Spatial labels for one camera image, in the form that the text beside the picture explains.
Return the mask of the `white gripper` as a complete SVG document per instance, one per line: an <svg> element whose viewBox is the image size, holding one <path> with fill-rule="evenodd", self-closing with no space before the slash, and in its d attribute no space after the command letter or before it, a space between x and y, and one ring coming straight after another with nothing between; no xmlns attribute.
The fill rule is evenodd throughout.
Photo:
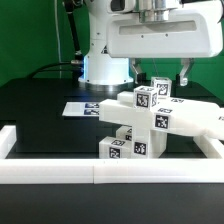
<svg viewBox="0 0 224 224"><path fill-rule="evenodd" d="M168 21L146 23L140 23L137 14L113 16L107 27L108 53L131 58L136 84L145 78L136 58L184 58L178 77L179 85L186 86L193 58L214 57L223 48L221 13L220 9L173 10Z"/></svg>

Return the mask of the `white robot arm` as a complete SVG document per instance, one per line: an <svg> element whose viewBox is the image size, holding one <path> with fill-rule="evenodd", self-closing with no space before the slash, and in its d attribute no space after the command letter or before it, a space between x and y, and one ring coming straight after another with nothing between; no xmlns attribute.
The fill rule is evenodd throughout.
<svg viewBox="0 0 224 224"><path fill-rule="evenodd" d="M142 58L179 58L179 84L188 83L196 58L223 48L224 0L83 0L90 22L90 49L80 81L95 87L133 83Z"/></svg>

